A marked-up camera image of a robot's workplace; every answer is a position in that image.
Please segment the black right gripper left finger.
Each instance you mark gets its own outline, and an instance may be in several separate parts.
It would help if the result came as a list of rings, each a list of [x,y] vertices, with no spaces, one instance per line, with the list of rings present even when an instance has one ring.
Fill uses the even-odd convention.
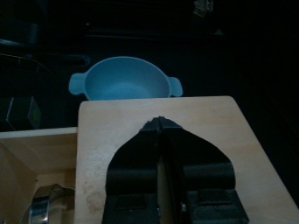
[[[155,118],[120,146],[107,168],[101,224],[160,224],[157,204],[157,137]]]

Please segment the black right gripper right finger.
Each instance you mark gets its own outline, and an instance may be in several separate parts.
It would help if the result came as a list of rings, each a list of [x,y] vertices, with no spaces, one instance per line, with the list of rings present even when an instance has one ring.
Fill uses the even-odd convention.
[[[248,224],[234,165],[220,149],[167,118],[159,119],[175,224]]]

